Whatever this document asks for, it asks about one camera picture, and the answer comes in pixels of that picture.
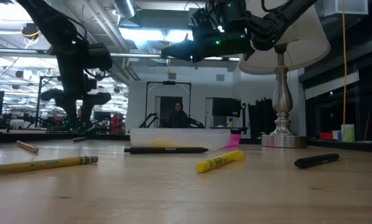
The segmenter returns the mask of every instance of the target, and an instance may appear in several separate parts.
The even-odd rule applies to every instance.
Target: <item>yellow pencil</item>
[[[205,161],[199,162],[198,164],[196,164],[196,171],[199,173],[202,173],[210,169],[214,169],[222,165],[225,165],[229,162],[241,161],[243,159],[244,159],[244,154],[240,150],[237,150],[234,152],[227,152],[216,158],[207,159]]]
[[[0,165],[0,174],[28,172],[34,170],[51,169],[66,166],[84,165],[98,162],[97,156],[81,156],[67,159],[52,159],[46,161],[20,162]]]

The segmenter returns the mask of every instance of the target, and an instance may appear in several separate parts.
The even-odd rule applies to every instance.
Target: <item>white plastic tray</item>
[[[131,144],[145,147],[204,147],[221,149],[228,145],[229,129],[134,128]]]

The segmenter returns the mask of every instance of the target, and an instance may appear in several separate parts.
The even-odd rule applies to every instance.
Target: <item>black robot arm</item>
[[[56,55],[64,93],[70,98],[82,99],[87,92],[96,88],[84,75],[88,68],[108,70],[113,60],[102,43],[89,44],[86,30],[74,19],[50,7],[42,0],[17,1],[30,15],[45,38],[52,45],[51,54]],[[81,25],[81,35],[72,22]]]
[[[245,0],[208,1],[206,8],[193,14],[194,40],[184,40],[166,47],[162,53],[199,62],[206,57],[232,54],[245,54],[249,57],[255,50],[270,50],[287,28],[316,1],[289,0],[270,10],[263,18],[247,11]]]
[[[99,68],[108,70],[113,65],[113,59],[103,43],[90,44],[86,39],[85,28],[76,20],[50,7],[44,0],[17,0],[29,13],[45,38],[50,42],[49,52],[56,55],[62,90],[48,90],[41,94],[41,99],[54,99],[56,105],[62,107],[72,128],[77,126],[76,100],[83,100],[81,107],[81,124],[90,122],[92,108],[103,105],[111,99],[109,93],[89,95],[96,89],[97,80],[88,78],[84,72],[87,69]],[[73,22],[84,28],[80,34]]]
[[[263,18],[247,11],[247,30],[257,50],[270,50],[291,26],[317,0],[290,0]]]

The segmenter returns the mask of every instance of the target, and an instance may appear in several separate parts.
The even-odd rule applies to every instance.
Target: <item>white lamp shade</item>
[[[265,0],[265,6],[272,9],[284,4],[286,0]],[[267,13],[262,10],[260,1],[248,1],[247,10],[255,16],[263,17]],[[289,43],[284,53],[285,65],[289,70],[296,70],[311,65],[324,58],[330,51],[330,43],[324,34],[314,6],[310,7],[293,23],[277,42]],[[240,70],[252,75],[274,74],[277,67],[277,53],[274,49],[255,51],[247,61],[240,57]]]

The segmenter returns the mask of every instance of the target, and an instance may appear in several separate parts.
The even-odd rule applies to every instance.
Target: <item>black marker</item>
[[[73,142],[82,142],[86,141],[86,137],[73,138]]]
[[[203,147],[130,147],[124,152],[131,154],[158,154],[158,153],[204,153],[208,149]]]
[[[333,154],[326,154],[326,155],[321,155],[321,156],[312,156],[312,157],[297,159],[294,162],[294,165],[298,168],[306,169],[309,167],[322,165],[322,164],[326,164],[329,162],[335,162],[339,159],[340,159],[340,155],[333,153]]]

